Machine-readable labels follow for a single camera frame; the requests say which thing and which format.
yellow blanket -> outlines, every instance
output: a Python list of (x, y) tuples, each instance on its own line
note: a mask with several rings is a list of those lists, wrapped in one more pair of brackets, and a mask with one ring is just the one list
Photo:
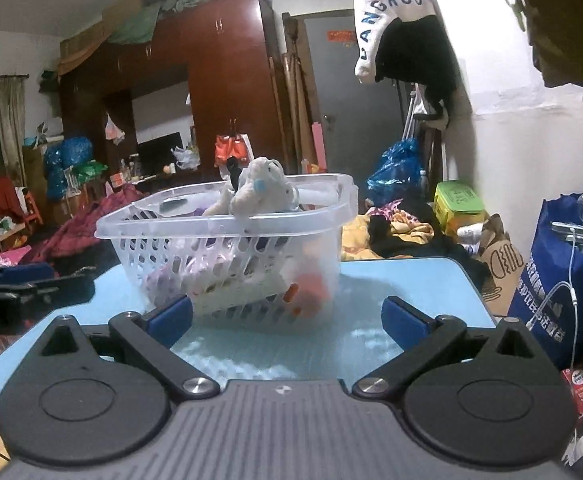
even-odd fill
[[(342, 261), (383, 259), (369, 247), (368, 226), (369, 216), (367, 215), (358, 215), (343, 226)], [(423, 245), (433, 238), (433, 228), (429, 224), (414, 222), (409, 219), (404, 211), (397, 211), (391, 218), (391, 235), (397, 236), (406, 242)], [(411, 256), (399, 255), (394, 258), (411, 258)]]

stuffed toy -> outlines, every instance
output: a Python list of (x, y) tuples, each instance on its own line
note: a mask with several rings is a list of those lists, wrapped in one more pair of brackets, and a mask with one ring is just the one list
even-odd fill
[(242, 170), (238, 189), (234, 191), (232, 184), (226, 183), (218, 202), (209, 207), (204, 215), (246, 217), (293, 211), (298, 206), (298, 189), (287, 179), (281, 164), (260, 156)]

clear plastic basket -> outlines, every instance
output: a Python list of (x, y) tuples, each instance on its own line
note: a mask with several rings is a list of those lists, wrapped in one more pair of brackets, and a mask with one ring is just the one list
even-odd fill
[[(351, 176), (290, 176), (306, 210), (197, 216), (224, 182), (175, 187), (97, 222), (148, 309), (189, 296), (194, 322), (226, 328), (304, 331), (332, 315), (341, 228), (358, 210)], [(165, 217), (160, 204), (187, 198), (189, 216)]]

blue gripper pad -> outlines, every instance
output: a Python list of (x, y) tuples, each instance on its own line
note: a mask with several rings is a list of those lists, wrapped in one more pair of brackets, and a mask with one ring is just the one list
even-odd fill
[(0, 285), (53, 280), (54, 276), (53, 267), (44, 263), (7, 267), (0, 272)]
[(406, 352), (430, 335), (435, 321), (404, 301), (397, 303), (398, 299), (386, 298), (380, 319), (385, 332)]
[(149, 313), (146, 332), (167, 348), (171, 348), (193, 323), (193, 305), (187, 297), (162, 309), (155, 316), (151, 314)]

red sign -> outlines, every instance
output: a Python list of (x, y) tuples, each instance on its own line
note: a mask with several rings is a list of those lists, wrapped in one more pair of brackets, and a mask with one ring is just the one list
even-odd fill
[(338, 43), (355, 43), (355, 30), (328, 30), (327, 41), (337, 41)]

